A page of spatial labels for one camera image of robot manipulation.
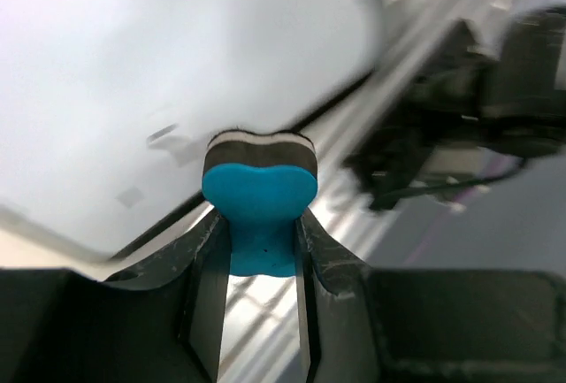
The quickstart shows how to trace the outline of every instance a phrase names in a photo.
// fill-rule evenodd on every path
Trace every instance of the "blue rubber object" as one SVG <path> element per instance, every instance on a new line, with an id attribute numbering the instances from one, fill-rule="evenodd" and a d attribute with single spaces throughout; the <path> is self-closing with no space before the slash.
<path id="1" fill-rule="evenodd" d="M 230 223 L 236 276 L 294 275 L 294 222 L 317 195 L 317 179 L 300 166 L 216 165 L 203 194 Z"/>

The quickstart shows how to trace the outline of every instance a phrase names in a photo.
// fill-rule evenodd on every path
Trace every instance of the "black cable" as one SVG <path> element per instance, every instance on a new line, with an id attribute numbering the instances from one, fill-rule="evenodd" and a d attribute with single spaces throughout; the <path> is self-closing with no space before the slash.
<path id="1" fill-rule="evenodd" d="M 495 182 L 507 180 L 509 178 L 518 175 L 520 172 L 522 172 L 525 169 L 528 163 L 529 163 L 528 159 L 521 158 L 521 160 L 515 167 L 509 169 L 508 171 L 500 175 L 495 175 L 493 177 L 473 178 L 471 180 L 456 182 L 455 184 L 441 184 L 441 185 L 429 186 L 429 187 L 408 187 L 399 190 L 394 190 L 387 194 L 376 197 L 373 202 L 373 205 L 397 202 L 401 199 L 408 199 L 411 197 L 417 197 L 419 195 L 434 195 L 448 190 L 464 189 L 475 186 L 484 186 L 487 184 L 493 184 Z"/>

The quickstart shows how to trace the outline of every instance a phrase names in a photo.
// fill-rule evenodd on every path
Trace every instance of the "sponge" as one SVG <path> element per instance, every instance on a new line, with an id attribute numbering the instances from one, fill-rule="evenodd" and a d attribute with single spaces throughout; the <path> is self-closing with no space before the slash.
<path id="1" fill-rule="evenodd" d="M 209 143 L 203 194 L 229 222 L 232 275 L 294 275 L 294 222 L 317 195 L 312 142 L 228 130 Z"/>

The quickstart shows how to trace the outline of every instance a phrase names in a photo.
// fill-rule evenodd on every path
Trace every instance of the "white surface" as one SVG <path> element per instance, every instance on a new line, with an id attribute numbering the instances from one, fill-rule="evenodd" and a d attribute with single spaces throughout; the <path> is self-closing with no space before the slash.
<path id="1" fill-rule="evenodd" d="M 0 0 L 0 226 L 113 255 L 198 191 L 214 132 L 279 129 L 365 70 L 377 10 Z"/>

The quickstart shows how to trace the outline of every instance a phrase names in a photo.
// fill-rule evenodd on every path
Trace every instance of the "blurry background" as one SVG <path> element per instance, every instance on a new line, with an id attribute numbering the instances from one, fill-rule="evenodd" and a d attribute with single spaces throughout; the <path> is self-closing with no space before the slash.
<path id="1" fill-rule="evenodd" d="M 359 5 L 370 0 L 350 1 Z M 360 92 L 304 132 L 314 140 L 320 157 L 321 188 L 311 209 L 334 238 L 378 266 L 514 267 L 566 272 L 566 227 L 562 218 L 566 212 L 566 188 L 562 184 L 566 160 L 562 158 L 540 161 L 529 172 L 488 193 L 476 189 L 466 192 L 457 205 L 441 205 L 424 197 L 380 215 L 365 210 L 368 199 L 357 194 L 351 176 L 340 169 L 340 160 L 402 89 L 452 19 L 470 19 L 486 47 L 497 54 L 498 39 L 511 16 L 559 2 L 566 0 L 382 0 L 386 17 L 383 34 L 375 23 L 376 16 L 371 15 L 371 7 L 379 8 L 379 3 L 364 9 L 368 14 L 362 15 L 367 16 L 370 25 L 358 27 L 362 31 L 359 34 L 367 38 L 357 48 L 361 52 L 377 49 L 379 43 L 372 43 L 371 31 L 383 35 L 380 72 Z M 344 50 L 349 43 L 346 36 Z M 359 69 L 366 65 L 364 60 L 377 59 L 376 53 L 358 53 Z M 323 85 L 321 82 L 320 94 L 325 91 Z M 256 116 L 249 119 L 251 125 L 257 122 Z M 3 140 L 6 143 L 13 138 Z M 486 169 L 498 172 L 509 165 L 509 160 L 486 152 Z M 0 235 L 0 261 L 4 266 L 71 266 L 103 279 L 182 234 L 207 208 L 204 204 L 126 260 L 87 262 L 4 231 Z M 295 298 L 294 279 L 230 280 L 220 381 L 301 381 Z"/>

